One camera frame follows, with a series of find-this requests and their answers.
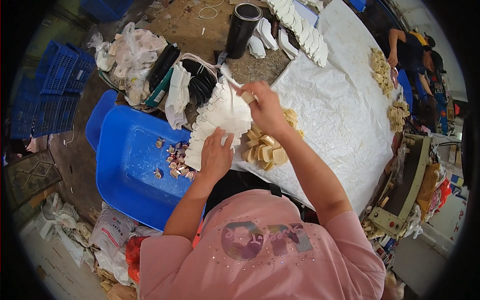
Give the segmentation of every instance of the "white cord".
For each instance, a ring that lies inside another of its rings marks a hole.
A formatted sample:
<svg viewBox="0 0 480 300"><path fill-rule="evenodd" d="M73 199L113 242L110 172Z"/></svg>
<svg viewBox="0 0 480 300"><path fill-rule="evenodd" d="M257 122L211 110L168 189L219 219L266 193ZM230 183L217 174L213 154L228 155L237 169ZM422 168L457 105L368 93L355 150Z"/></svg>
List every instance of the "white cord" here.
<svg viewBox="0 0 480 300"><path fill-rule="evenodd" d="M201 15L200 15L200 13L202 12L202 10L207 9L207 8L215 11L215 15L214 15L213 17L204 17L204 16L201 16ZM202 8L202 9L198 12L198 17L199 17L200 19L213 19L213 18L215 18L217 15L218 15L218 12L216 11L215 8L213 8L213 7L211 7L211 6L204 7L204 8Z"/></svg>
<svg viewBox="0 0 480 300"><path fill-rule="evenodd" d="M70 144L71 142L73 142L73 138L74 138L74 136L75 136L75 125L74 125L74 124L72 124L72 130L73 130L73 132L72 132L72 139L69 140L68 142L66 142L66 143L65 143L65 146L66 146L67 144Z"/></svg>
<svg viewBox="0 0 480 300"><path fill-rule="evenodd" d="M222 2L220 2L220 3L217 4L217 5L208 5L208 3L205 3L205 4L206 4L208 7L217 7L217 6L222 5L222 4L223 4L223 1L225 1L225 0L222 0Z"/></svg>

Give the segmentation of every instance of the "clear plastic bag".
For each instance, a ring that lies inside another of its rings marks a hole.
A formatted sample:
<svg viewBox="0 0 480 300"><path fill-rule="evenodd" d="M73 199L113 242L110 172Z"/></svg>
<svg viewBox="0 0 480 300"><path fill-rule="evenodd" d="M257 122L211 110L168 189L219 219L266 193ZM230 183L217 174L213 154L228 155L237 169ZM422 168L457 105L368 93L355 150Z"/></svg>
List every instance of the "clear plastic bag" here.
<svg viewBox="0 0 480 300"><path fill-rule="evenodd" d="M418 204L415 204L415 210L413 212L413 216L408 221L407 231L403 235L404 238L406 238L407 236L413 233L413 239L416 239L417 236L423 232L423 229L420 226L421 224L420 216L421 216L420 206Z"/></svg>
<svg viewBox="0 0 480 300"><path fill-rule="evenodd" d="M167 46L167 41L149 30L135 29L133 22L125 26L122 35L130 51L124 47L119 49L115 76L125 78L125 91L129 100L139 104L150 95L146 78L158 55Z"/></svg>
<svg viewBox="0 0 480 300"><path fill-rule="evenodd" d="M403 169L405 167L405 156L410 150L407 148L407 145L403 144L397 151L397 155L392 164L392 171L394 173L394 180L397 183L402 183L403 181Z"/></svg>
<svg viewBox="0 0 480 300"><path fill-rule="evenodd" d="M108 53L110 43L103 41L101 33L95 32L87 43L87 47L95 48L95 61L98 68L106 72L112 69L115 56Z"/></svg>

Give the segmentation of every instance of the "stack of white cutouts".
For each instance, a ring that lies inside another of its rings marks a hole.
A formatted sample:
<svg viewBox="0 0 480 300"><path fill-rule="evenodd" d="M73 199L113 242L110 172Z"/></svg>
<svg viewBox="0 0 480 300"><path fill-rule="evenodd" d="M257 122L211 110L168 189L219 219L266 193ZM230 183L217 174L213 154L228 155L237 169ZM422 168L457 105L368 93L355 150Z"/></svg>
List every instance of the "stack of white cutouts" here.
<svg viewBox="0 0 480 300"><path fill-rule="evenodd" d="M260 19L257 27L253 31L253 35L262 41L265 48L272 49L273 51L278 50L278 44L272 36L272 26L267 19Z"/></svg>
<svg viewBox="0 0 480 300"><path fill-rule="evenodd" d="M235 151L234 146L240 145L241 135L251 128L253 120L250 107L237 96L224 78L216 84L210 100L197 111L199 115L192 125L193 132L188 141L190 145L185 151L185 164L200 171L205 139L213 134L216 127L226 131L222 137L222 145L229 133L234 134L231 148Z"/></svg>
<svg viewBox="0 0 480 300"><path fill-rule="evenodd" d="M291 60L299 54L299 51L288 41L288 33L283 28L278 30L278 45Z"/></svg>
<svg viewBox="0 0 480 300"><path fill-rule="evenodd" d="M184 110L190 101L188 92L190 77L191 74L182 66L181 61L173 66L170 89L165 102L165 114L172 129L181 129L181 126L187 123Z"/></svg>
<svg viewBox="0 0 480 300"><path fill-rule="evenodd" d="M267 0L270 11L274 13L284 27L292 30L307 56L317 65L324 67L328 48L324 37L307 19L295 10L293 0Z"/></svg>

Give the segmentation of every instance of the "cardboard box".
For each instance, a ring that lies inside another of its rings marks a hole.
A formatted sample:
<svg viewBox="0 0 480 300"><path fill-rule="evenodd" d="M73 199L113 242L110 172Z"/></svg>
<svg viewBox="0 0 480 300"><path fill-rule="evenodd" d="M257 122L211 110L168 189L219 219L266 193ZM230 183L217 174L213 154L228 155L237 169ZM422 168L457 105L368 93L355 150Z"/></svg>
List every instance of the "cardboard box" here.
<svg viewBox="0 0 480 300"><path fill-rule="evenodd" d="M46 199L48 196L52 195L56 190L57 190L57 185L54 184L51 187L47 188L46 190L43 190L42 192L33 196L28 202L32 207L35 207L44 199Z"/></svg>

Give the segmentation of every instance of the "pink t-shirt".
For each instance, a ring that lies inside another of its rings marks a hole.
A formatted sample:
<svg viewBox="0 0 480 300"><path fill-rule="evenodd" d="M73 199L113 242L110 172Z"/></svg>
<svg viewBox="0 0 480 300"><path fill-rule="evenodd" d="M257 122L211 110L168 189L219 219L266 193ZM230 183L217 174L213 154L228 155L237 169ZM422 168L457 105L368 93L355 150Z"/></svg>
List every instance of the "pink t-shirt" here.
<svg viewBox="0 0 480 300"><path fill-rule="evenodd" d="M195 249L150 237L140 251L140 297L158 299L380 299L385 267L353 211L325 227L304 223L270 191L234 195L210 211Z"/></svg>

